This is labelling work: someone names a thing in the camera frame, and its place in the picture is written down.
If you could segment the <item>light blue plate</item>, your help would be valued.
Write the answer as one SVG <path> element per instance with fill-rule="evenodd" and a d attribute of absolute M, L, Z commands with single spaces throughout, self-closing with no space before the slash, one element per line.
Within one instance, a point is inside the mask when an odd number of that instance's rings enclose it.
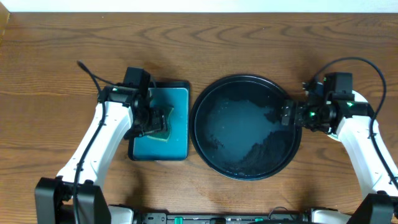
<path fill-rule="evenodd" d="M 357 91 L 353 90 L 352 92 L 353 92 L 353 95 L 354 95 L 354 100 L 356 102 L 360 102 L 360 103 L 367 103 L 368 102 L 367 99 L 365 99 L 365 97 L 363 95 L 361 95 L 360 93 L 358 93 Z M 367 133 L 368 133 L 369 132 L 369 126 L 366 126 L 365 128 L 363 127 L 364 126 L 364 122 L 365 122 L 364 118 L 357 118 L 357 117 L 355 117 L 353 119 L 356 122 L 359 122 L 360 126 L 359 127 L 354 126 L 353 129 L 357 130 L 358 132 L 366 130 Z M 338 132 L 341 132 L 343 130 L 343 126 L 347 126 L 348 125 L 348 118 L 343 118 L 342 122 L 343 122 L 342 125 L 340 125 L 340 124 L 338 125 L 338 128 L 336 129 L 336 133 L 328 133 L 327 134 L 327 136 L 329 138 L 333 139 L 334 141 L 340 142 Z"/>

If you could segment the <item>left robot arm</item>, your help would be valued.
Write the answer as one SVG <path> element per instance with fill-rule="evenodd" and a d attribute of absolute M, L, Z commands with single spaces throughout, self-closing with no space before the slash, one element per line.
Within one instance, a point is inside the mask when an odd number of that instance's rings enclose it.
<path fill-rule="evenodd" d="M 157 93 L 156 87 L 122 85 L 99 92 L 93 120 L 71 159 L 35 187 L 38 223 L 134 223 L 134 210 L 108 205 L 102 188 L 123 139 L 167 131 L 164 109 L 151 106 Z"/>

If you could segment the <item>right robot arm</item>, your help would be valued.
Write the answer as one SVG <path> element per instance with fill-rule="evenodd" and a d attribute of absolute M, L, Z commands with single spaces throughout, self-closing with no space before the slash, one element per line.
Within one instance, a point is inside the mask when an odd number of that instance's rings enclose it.
<path fill-rule="evenodd" d="M 390 223 L 397 215 L 397 166 L 365 100 L 286 100 L 282 124 L 332 134 L 342 143 L 357 176 L 363 201 L 352 215 L 313 209 L 312 223 Z"/>

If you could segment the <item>green yellow sponge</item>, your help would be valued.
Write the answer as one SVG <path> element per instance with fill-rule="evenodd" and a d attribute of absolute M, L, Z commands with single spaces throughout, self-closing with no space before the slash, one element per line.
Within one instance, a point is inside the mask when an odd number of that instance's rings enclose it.
<path fill-rule="evenodd" d="M 164 111 L 164 116 L 165 116 L 166 130 L 150 134 L 150 135 L 148 135 L 148 138 L 156 140 L 156 141 L 167 142 L 169 140 L 169 138 L 171 136 L 171 132 L 172 132 L 172 128 L 171 128 L 171 124 L 170 124 L 170 117 L 171 117 L 171 114 L 172 114 L 172 111 L 174 110 L 174 108 L 171 106 L 166 106 L 166 107 L 163 107 L 162 109 Z"/>

